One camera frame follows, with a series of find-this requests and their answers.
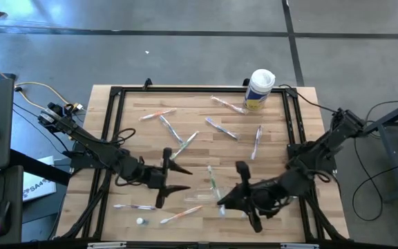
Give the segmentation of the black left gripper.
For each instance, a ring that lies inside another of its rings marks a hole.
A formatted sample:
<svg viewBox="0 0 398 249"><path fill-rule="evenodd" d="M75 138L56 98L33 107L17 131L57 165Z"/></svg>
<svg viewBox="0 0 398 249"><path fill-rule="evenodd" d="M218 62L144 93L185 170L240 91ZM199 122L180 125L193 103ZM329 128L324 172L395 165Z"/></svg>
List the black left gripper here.
<svg viewBox="0 0 398 249"><path fill-rule="evenodd" d="M184 185L167 185L167 172L169 170L179 172L182 174L192 175L192 173L171 159L172 148L165 147L162 155L162 167L144 165L142 172L137 178L138 183L147 185L149 189L159 189L156 197L155 207L160 209L163 207L165 198L174 192L190 189L189 186Z"/></svg>

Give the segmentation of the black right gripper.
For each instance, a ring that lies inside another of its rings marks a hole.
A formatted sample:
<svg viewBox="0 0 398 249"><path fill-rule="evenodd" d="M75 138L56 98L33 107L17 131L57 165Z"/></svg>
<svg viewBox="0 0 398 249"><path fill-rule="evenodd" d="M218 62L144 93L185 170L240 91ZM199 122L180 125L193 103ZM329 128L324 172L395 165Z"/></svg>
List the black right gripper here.
<svg viewBox="0 0 398 249"><path fill-rule="evenodd" d="M291 203L291 197L279 184L278 179L261 180L251 184L249 182L251 178L249 166L245 161L236 161L236 171L240 175L241 182L237 183L217 204L224 205L228 210L242 211L248 217L254 232L259 233L263 230L263 227L256 210L258 210L259 215L272 218L283 207Z"/></svg>

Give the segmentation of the clear acrylic organizer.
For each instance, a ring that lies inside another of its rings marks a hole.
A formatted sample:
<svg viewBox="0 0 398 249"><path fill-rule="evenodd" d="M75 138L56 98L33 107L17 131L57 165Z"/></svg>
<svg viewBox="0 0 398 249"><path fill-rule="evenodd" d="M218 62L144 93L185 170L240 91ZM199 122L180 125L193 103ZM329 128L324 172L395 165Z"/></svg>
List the clear acrylic organizer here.
<svg viewBox="0 0 398 249"><path fill-rule="evenodd" d="M188 204L217 204L217 202L231 191L230 187L198 188L189 190L184 196L184 202Z"/></svg>

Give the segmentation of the orange toothbrush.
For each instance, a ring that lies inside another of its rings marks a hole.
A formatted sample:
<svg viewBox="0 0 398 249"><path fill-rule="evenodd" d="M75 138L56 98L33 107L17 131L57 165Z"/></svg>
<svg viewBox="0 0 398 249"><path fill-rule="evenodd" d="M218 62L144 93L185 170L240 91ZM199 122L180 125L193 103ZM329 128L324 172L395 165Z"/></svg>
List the orange toothbrush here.
<svg viewBox="0 0 398 249"><path fill-rule="evenodd" d="M190 208L190 209L188 209L188 210L185 210L184 212L178 213L178 214L176 214L176 215L174 215L174 216L171 216L171 217L169 217L169 218L166 218L166 219L161 220L161 221L160 221L160 224L166 224L166 223L168 223L168 222L170 222L170 221L172 221L172 220L179 219L179 218L181 218L181 217L183 217L183 216L186 216L186 215L188 215L188 214L192 214L192 213L194 213L194 212L197 212L198 210L200 210L200 209L202 209L202 208L203 208L203 205L199 205L199 206Z"/></svg>
<svg viewBox="0 0 398 249"><path fill-rule="evenodd" d="M152 118L154 118L154 117L162 116L162 115L167 114L167 113L172 113L172 112L174 112L174 111L176 111L176 110L177 110L177 108L167 109L167 110L162 110L162 111L157 111L157 112L155 112L155 113L148 114L148 115L146 115L146 116L142 116L142 117L140 117L138 120L139 120L139 121L149 120L149 119L152 119Z"/></svg>
<svg viewBox="0 0 398 249"><path fill-rule="evenodd" d="M210 99L213 100L214 102L217 102L217 103L229 108L229 109L232 109L233 111L235 111L235 112L237 112L239 114L246 115L248 113L248 111L246 109L241 108L241 107L237 107L237 106L235 106L233 104L230 104L227 101L222 100L220 98L217 98L217 97L215 97L213 95L210 97Z"/></svg>

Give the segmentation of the blue toothbrush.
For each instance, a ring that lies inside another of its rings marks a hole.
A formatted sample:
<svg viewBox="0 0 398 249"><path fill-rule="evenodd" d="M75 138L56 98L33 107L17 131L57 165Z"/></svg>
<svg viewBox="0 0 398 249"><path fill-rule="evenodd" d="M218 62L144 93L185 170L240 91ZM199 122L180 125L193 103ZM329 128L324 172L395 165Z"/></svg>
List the blue toothbrush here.
<svg viewBox="0 0 398 249"><path fill-rule="evenodd" d="M230 136L234 140L239 139L239 136L236 133L231 132L224 127L221 127L219 124L216 124L211 118L205 118L205 122L214 127L215 129L217 129L218 131L223 132L226 135Z"/></svg>
<svg viewBox="0 0 398 249"><path fill-rule="evenodd" d="M170 134L177 140L177 142L181 145L184 141L176 133L175 129L171 126L170 122L164 116L160 116L160 121L169 130Z"/></svg>

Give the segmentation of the purple toothbrush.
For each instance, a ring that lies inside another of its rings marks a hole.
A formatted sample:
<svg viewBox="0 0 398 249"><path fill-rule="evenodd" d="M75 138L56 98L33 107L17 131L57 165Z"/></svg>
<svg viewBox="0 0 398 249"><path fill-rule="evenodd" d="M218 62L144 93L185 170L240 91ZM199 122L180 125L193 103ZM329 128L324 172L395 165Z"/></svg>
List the purple toothbrush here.
<svg viewBox="0 0 398 249"><path fill-rule="evenodd" d="M257 131L256 131L256 137L255 137L255 143L254 143L254 149L253 152L250 155L250 159L254 160L256 158L257 150L260 144L261 136L263 132L263 127L261 125L258 126Z"/></svg>
<svg viewBox="0 0 398 249"><path fill-rule="evenodd" d="M133 208L139 210L156 210L156 207L151 205L123 205L123 204L115 204L113 205L114 208L121 209L121 208Z"/></svg>

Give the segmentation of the silver aluminium extrusion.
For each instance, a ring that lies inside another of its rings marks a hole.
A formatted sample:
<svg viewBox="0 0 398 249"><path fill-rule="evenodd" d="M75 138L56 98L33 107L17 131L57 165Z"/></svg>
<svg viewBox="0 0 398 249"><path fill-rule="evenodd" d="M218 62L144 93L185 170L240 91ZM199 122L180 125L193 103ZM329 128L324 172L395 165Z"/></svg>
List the silver aluminium extrusion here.
<svg viewBox="0 0 398 249"><path fill-rule="evenodd" d="M124 249L127 246L125 241L109 241L89 243L86 249Z"/></svg>
<svg viewBox="0 0 398 249"><path fill-rule="evenodd" d="M320 247L312 243L282 243L280 249L320 249Z"/></svg>

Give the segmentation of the white-lidded wipes canister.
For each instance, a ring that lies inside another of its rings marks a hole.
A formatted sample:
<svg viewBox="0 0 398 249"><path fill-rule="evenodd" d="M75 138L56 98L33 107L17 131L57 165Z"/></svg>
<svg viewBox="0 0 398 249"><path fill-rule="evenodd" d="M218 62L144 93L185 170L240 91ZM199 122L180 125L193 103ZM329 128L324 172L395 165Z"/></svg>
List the white-lidded wipes canister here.
<svg viewBox="0 0 398 249"><path fill-rule="evenodd" d="M265 106L265 101L271 93L275 81L275 74L267 69L254 71L245 93L245 107L251 111L261 110Z"/></svg>

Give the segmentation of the white printed paper sheet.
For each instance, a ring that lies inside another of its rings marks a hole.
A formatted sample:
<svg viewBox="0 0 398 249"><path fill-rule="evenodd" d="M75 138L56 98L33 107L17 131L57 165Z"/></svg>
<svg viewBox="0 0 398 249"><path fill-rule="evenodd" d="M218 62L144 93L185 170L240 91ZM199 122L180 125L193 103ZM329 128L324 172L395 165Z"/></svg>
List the white printed paper sheet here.
<svg viewBox="0 0 398 249"><path fill-rule="evenodd" d="M38 199L54 194L57 191L56 183L31 173L23 173L23 202Z"/></svg>

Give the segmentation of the dark side desk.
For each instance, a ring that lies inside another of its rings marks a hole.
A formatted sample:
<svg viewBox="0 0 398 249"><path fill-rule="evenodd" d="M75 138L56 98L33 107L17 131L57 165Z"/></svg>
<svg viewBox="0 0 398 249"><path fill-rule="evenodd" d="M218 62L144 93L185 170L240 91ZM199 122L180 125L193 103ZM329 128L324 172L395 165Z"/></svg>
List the dark side desk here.
<svg viewBox="0 0 398 249"><path fill-rule="evenodd" d="M11 203L11 226L9 232L0 237L0 244L19 243L22 229L22 187L23 168L21 166L0 170L0 201Z"/></svg>

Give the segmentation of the black aluminium table frame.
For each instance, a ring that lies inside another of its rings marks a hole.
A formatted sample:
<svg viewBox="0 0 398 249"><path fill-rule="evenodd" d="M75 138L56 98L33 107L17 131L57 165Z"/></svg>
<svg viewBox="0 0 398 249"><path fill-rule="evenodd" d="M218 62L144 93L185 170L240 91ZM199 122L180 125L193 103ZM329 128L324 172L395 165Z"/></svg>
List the black aluminium table frame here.
<svg viewBox="0 0 398 249"><path fill-rule="evenodd" d="M302 242L305 239L300 203L292 201L271 219L262 219L263 230L254 232L242 212L227 211L224 217L214 204L166 224L160 221L201 204L188 204L184 196L189 190L210 187L207 166L211 165L218 187L233 188L240 182L236 161L247 161L252 182L268 179L285 171L287 146L291 142L316 140L325 133L322 108L313 87L296 88L297 98L289 88L276 88L260 111L242 115L210 99L213 95L236 106L243 103L245 90L213 86L150 86L146 91L136 89L118 96L124 105L120 127L133 127L134 136L124 146L146 163L157 165L162 150L178 151L180 144L162 124L160 117L139 121L142 116L177 108L163 116L185 142L193 133L200 133L176 158L177 164L192 175L170 173L168 183L186 185L190 189L173 193L159 210L114 208L115 204L153 205L156 191L141 186L118 187L108 191L101 238L104 241L192 241L192 242ZM234 140L205 122L216 124L236 133ZM250 159L258 126L263 127L256 158ZM136 219L149 220L138 225Z"/></svg>

